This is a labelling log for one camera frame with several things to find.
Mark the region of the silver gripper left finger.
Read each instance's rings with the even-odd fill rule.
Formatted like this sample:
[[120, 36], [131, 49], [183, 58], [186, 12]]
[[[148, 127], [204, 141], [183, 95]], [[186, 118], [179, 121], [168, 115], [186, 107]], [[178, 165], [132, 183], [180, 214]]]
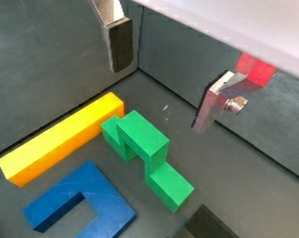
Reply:
[[132, 20], [126, 16], [120, 0], [88, 0], [102, 24], [111, 70], [123, 71], [134, 60]]

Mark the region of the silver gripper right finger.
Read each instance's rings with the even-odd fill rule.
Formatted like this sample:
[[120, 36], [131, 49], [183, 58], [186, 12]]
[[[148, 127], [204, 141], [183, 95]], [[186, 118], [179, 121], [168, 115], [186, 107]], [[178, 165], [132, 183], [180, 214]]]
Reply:
[[235, 85], [244, 80], [244, 74], [226, 71], [206, 88], [199, 112], [191, 126], [198, 133], [207, 130], [223, 112], [239, 114], [244, 109], [248, 100], [235, 89]]

